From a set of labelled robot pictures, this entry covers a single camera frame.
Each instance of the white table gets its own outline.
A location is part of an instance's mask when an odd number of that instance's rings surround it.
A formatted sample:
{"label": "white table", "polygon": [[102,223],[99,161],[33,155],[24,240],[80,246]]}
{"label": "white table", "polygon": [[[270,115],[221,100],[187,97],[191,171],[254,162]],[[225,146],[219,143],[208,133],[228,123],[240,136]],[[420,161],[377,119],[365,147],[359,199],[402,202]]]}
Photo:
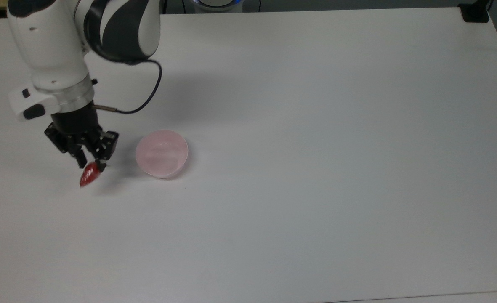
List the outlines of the white table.
{"label": "white table", "polygon": [[[164,16],[164,66],[112,166],[19,123],[27,68],[0,20],[0,302],[317,303],[497,291],[497,33],[458,8]],[[88,55],[132,109],[152,65]],[[141,172],[173,129],[189,166]]]}

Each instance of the white robotic arm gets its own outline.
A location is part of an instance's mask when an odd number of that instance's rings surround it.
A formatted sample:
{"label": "white robotic arm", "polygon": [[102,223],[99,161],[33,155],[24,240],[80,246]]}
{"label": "white robotic arm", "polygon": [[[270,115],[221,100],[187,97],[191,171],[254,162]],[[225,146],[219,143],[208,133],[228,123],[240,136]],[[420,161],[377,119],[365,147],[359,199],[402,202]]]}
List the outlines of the white robotic arm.
{"label": "white robotic arm", "polygon": [[104,132],[93,104],[94,91],[83,57],[89,51],[114,62],[138,64],[156,51],[159,0],[9,0],[8,22],[31,82],[9,94],[22,120],[49,114],[45,134],[80,168],[81,147],[106,167],[118,134]]}

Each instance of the gray floor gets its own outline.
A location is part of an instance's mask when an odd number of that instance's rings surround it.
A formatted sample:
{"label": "gray floor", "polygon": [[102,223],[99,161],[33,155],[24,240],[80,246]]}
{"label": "gray floor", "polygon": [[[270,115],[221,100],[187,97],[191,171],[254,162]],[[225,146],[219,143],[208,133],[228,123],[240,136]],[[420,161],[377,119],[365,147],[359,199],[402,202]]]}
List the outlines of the gray floor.
{"label": "gray floor", "polygon": [[[192,0],[184,0],[187,13],[194,13]],[[473,3],[474,0],[261,0],[262,12],[308,11],[308,10],[350,10],[369,8],[435,8],[456,7],[459,3]],[[245,0],[245,12],[258,11],[258,0]],[[166,13],[183,13],[181,0],[168,0]],[[497,0],[489,12],[497,29]]]}

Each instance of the black bracket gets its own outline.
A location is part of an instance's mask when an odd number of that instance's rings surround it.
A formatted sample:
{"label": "black bracket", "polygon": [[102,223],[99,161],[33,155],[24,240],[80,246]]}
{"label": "black bracket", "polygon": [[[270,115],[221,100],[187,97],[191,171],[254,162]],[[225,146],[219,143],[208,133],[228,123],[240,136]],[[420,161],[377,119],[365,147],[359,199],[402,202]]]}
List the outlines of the black bracket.
{"label": "black bracket", "polygon": [[82,146],[85,146],[93,155],[100,171],[105,169],[106,161],[114,153],[119,137],[116,132],[103,132],[100,126],[82,133],[64,134],[56,129],[54,123],[50,123],[45,134],[60,152],[69,153],[75,158],[80,168],[84,168],[87,163],[82,150]]}
{"label": "black bracket", "polygon": [[486,5],[489,0],[477,0],[473,4],[458,4],[462,10],[463,21],[469,23],[487,23],[489,15],[487,14]]}

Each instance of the pink bowl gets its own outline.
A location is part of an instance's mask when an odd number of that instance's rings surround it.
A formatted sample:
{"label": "pink bowl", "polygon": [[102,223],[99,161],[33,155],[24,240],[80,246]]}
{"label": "pink bowl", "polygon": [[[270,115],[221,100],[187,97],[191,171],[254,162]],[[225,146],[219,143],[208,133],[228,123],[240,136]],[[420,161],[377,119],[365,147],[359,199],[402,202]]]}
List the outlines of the pink bowl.
{"label": "pink bowl", "polygon": [[175,176],[189,156],[189,146],[173,130],[157,130],[142,138],[136,147],[136,162],[146,173],[157,178]]}

